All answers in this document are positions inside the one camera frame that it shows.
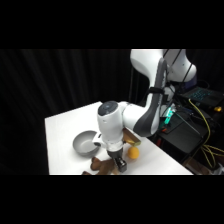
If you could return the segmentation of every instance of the black curtain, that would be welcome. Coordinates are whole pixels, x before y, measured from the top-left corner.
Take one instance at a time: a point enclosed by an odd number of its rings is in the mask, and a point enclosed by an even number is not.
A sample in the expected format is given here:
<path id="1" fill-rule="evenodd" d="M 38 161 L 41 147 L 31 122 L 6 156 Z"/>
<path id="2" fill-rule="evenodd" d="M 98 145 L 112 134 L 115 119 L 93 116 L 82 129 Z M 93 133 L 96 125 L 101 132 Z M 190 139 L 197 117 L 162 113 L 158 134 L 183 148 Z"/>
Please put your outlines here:
<path id="1" fill-rule="evenodd" d="M 0 50 L 0 172 L 48 174 L 46 117 L 98 101 L 138 103 L 149 81 L 132 70 L 130 52 Z M 188 49 L 187 55 L 200 79 L 224 91 L 223 49 Z"/>

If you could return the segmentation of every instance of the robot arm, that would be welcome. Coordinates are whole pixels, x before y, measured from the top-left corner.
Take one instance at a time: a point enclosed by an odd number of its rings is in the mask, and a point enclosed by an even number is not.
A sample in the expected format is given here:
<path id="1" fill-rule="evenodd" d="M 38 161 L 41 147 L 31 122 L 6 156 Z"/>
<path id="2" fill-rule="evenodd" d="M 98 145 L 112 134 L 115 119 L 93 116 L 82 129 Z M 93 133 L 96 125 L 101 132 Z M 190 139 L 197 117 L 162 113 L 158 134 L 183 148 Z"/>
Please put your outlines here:
<path id="1" fill-rule="evenodd" d="M 160 109 L 166 85 L 167 62 L 163 49 L 133 49 L 131 62 L 136 70 L 149 78 L 150 86 L 145 107 L 127 102 L 106 102 L 98 109 L 98 124 L 101 134 L 93 140 L 107 150 L 120 172 L 127 169 L 123 154 L 123 128 L 134 131 L 141 137 L 150 137 L 159 127 Z"/>
<path id="2" fill-rule="evenodd" d="M 164 58 L 167 61 L 168 75 L 167 85 L 164 89 L 166 101 L 163 101 L 163 105 L 161 107 L 161 117 L 170 116 L 167 107 L 171 107 L 171 111 L 176 110 L 175 105 L 172 104 L 172 100 L 176 90 L 175 87 L 169 82 L 189 82 L 195 77 L 197 72 L 195 65 L 191 64 L 191 62 L 187 58 L 186 49 L 165 49 Z"/>

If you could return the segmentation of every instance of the gray bowl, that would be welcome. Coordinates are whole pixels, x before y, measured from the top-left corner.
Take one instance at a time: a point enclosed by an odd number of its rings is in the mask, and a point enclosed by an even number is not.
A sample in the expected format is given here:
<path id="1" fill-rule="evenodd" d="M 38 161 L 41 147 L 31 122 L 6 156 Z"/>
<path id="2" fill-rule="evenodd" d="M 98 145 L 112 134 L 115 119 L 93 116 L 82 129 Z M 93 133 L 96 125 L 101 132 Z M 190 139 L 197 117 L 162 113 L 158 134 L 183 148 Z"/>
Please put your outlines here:
<path id="1" fill-rule="evenodd" d="M 74 139 L 73 148 L 80 156 L 93 158 L 96 155 L 100 148 L 92 142 L 96 134 L 95 131 L 86 131 Z"/>

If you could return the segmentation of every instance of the cable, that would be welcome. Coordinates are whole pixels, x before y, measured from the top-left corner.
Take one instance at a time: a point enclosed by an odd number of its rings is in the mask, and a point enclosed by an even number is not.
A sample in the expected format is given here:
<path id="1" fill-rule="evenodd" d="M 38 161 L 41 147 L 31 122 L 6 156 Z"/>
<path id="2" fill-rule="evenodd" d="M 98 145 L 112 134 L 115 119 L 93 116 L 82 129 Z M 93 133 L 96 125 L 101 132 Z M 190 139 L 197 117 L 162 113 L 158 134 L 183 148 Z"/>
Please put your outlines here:
<path id="1" fill-rule="evenodd" d="M 196 126 L 195 122 L 192 120 L 191 115 L 190 115 L 188 112 L 186 112 L 186 111 L 181 111 L 181 110 L 178 110 L 177 112 L 178 112 L 178 113 L 185 113 L 185 114 L 187 114 L 187 115 L 188 115 L 188 118 L 189 118 L 189 119 L 191 120 L 191 122 Z"/>
<path id="2" fill-rule="evenodd" d="M 163 55 L 163 58 L 166 57 L 166 54 L 168 53 L 169 50 L 170 50 L 170 49 L 167 49 L 167 50 L 166 50 L 165 54 Z"/>
<path id="3" fill-rule="evenodd" d="M 190 99 L 189 99 L 189 102 L 190 102 L 190 104 L 196 109 L 196 111 L 202 116 L 203 120 L 205 121 L 205 123 L 206 123 L 206 125 L 207 125 L 207 128 L 208 128 L 208 137 L 207 137 L 206 141 L 204 142 L 204 144 L 201 146 L 201 149 L 202 149 L 202 152 L 203 152 L 204 155 L 205 155 L 205 158 L 206 158 L 206 160 L 207 160 L 209 166 L 210 166 L 211 168 L 214 168 L 214 167 L 216 166 L 216 161 L 215 161 L 215 157 L 214 157 L 215 154 L 211 151 L 210 148 L 219 150 L 219 151 L 221 151 L 221 152 L 224 152 L 224 151 L 222 151 L 221 149 L 217 149 L 217 148 L 215 148 L 215 147 L 206 145 L 206 143 L 208 142 L 208 140 L 209 140 L 210 137 L 211 137 L 211 130 L 210 130 L 210 127 L 209 127 L 209 125 L 208 125 L 208 122 L 207 122 L 206 118 L 204 117 L 204 115 L 202 114 L 202 112 L 198 109 L 198 107 L 196 107 L 196 106 L 191 102 Z M 206 155 L 205 152 L 208 152 L 208 153 L 211 154 L 212 159 L 213 159 L 213 162 L 214 162 L 214 166 L 211 165 L 211 163 L 210 163 L 210 161 L 209 161 L 209 159 L 208 159 L 208 157 L 207 157 L 207 155 Z"/>
<path id="4" fill-rule="evenodd" d="M 224 156 L 224 155 L 221 155 L 221 154 L 217 154 L 217 153 L 214 153 L 212 152 L 213 155 L 216 155 L 216 156 Z"/>
<path id="5" fill-rule="evenodd" d="M 186 75 L 185 75 L 183 81 L 179 84 L 179 88 L 178 88 L 178 90 L 177 90 L 178 93 L 180 92 L 180 89 L 181 89 L 181 87 L 182 87 L 184 81 L 186 80 L 186 78 L 187 78 L 187 76 L 188 76 L 188 74 L 189 74 L 189 72 L 190 72 L 190 70 L 191 70 L 191 68 L 192 68 L 192 65 L 193 65 L 193 64 L 190 65 L 190 67 L 189 67 L 189 69 L 188 69 L 188 71 L 187 71 L 187 73 L 186 73 Z"/>
<path id="6" fill-rule="evenodd" d="M 173 104 L 173 100 L 170 101 L 170 103 L 168 104 L 166 110 L 163 112 L 163 115 L 166 113 L 166 111 L 170 108 L 170 106 Z"/>
<path id="7" fill-rule="evenodd" d="M 172 66 L 173 66 L 173 65 L 174 65 L 174 63 L 176 62 L 176 60 L 177 60 L 177 58 L 179 57 L 180 52 L 181 52 L 182 50 L 183 50 L 183 49 L 180 49 L 180 50 L 179 50 L 179 52 L 178 52 L 178 54 L 177 54 L 176 58 L 174 59 L 174 61 L 173 61 L 173 63 L 172 63 Z"/>
<path id="8" fill-rule="evenodd" d="M 169 86 L 169 88 L 171 89 L 171 91 L 175 94 L 175 92 L 172 90 L 172 88 Z"/>
<path id="9" fill-rule="evenodd" d="M 207 139 L 206 139 L 206 141 L 204 142 L 204 144 L 203 145 L 205 145 L 207 142 L 208 142 L 208 140 L 210 139 L 210 136 L 211 136 L 211 130 L 210 130 L 210 127 L 209 127 L 209 125 L 208 125 L 208 122 L 207 122 L 207 120 L 205 119 L 205 117 L 204 117 L 204 115 L 201 113 L 201 111 L 191 102 L 191 100 L 189 99 L 189 102 L 190 102 L 190 104 L 198 111 L 198 113 L 203 117 L 203 119 L 204 119 L 204 121 L 205 121 L 205 123 L 206 123 L 206 125 L 207 125 L 207 128 L 208 128 L 208 137 L 207 137 Z"/>

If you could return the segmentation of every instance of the white table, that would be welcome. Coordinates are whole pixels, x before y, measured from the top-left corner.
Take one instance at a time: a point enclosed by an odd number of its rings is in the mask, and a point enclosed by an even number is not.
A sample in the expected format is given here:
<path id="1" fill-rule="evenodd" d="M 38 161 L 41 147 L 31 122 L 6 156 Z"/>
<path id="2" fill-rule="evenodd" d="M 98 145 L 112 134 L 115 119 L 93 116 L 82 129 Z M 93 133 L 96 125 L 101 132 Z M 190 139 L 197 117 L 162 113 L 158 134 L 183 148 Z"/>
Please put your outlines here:
<path id="1" fill-rule="evenodd" d="M 73 149 L 74 138 L 83 131 L 99 131 L 97 110 L 101 102 L 45 119 L 50 175 L 81 175 L 90 169 L 91 159 L 79 156 Z M 140 138 L 140 157 L 130 160 L 126 154 L 130 145 L 124 145 L 124 159 L 128 170 L 123 175 L 192 175 L 160 148 L 146 138 Z M 105 149 L 96 155 L 100 160 L 110 157 Z"/>

